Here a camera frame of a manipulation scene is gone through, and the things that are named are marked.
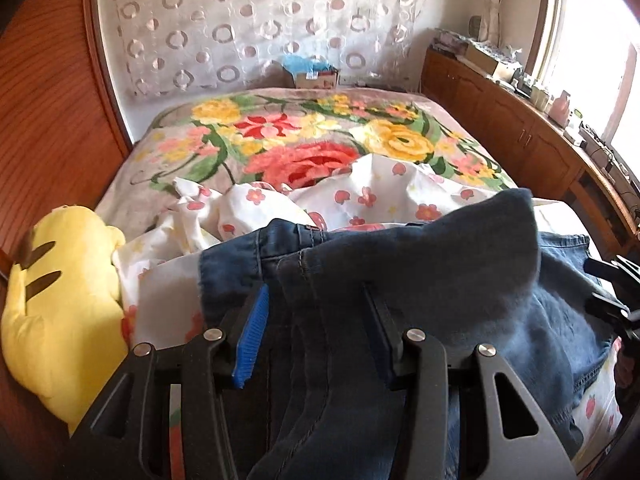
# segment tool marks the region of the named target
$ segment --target window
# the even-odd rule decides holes
[[[640,178],[639,32],[622,0],[549,0],[534,75]]]

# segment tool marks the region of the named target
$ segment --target yellow plush toy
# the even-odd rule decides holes
[[[15,379],[73,433],[127,354],[113,251],[122,232],[90,209],[65,206],[33,229],[2,314],[2,353]]]

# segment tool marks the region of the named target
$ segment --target patterned wall covering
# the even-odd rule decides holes
[[[285,54],[402,86],[424,0],[113,0],[138,97],[277,85]]]

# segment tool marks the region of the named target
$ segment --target pink bottle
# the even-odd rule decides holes
[[[554,101],[551,110],[549,110],[549,118],[563,128],[569,124],[569,114],[571,113],[571,110],[569,110],[570,98],[571,96],[566,90],[562,90],[562,95]]]

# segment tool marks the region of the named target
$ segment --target floral blanket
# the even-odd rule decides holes
[[[263,181],[287,194],[349,171],[367,153],[429,164],[466,186],[515,186],[472,136],[423,96],[261,89],[160,114],[96,211],[131,240],[175,201],[175,177],[219,192]]]

